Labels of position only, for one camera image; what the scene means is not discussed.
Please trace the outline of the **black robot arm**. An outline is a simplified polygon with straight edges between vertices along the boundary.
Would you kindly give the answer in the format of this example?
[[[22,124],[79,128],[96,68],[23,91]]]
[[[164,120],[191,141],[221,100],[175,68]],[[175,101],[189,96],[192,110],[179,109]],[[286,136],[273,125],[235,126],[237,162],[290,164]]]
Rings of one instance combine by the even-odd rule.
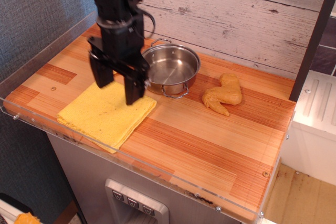
[[[142,0],[94,0],[100,37],[90,37],[90,65],[96,84],[103,88],[114,81],[113,72],[124,77],[125,99],[132,105],[143,97],[149,64],[142,57],[144,12]]]

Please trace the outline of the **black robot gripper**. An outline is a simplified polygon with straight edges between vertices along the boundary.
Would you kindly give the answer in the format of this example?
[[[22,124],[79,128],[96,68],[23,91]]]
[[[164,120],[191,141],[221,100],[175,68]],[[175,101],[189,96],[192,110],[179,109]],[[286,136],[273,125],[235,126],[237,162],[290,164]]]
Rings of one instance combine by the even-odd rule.
[[[96,84],[103,88],[114,81],[113,71],[124,76],[126,104],[144,96],[149,65],[141,55],[143,23],[98,23],[100,37],[90,37],[90,65]]]

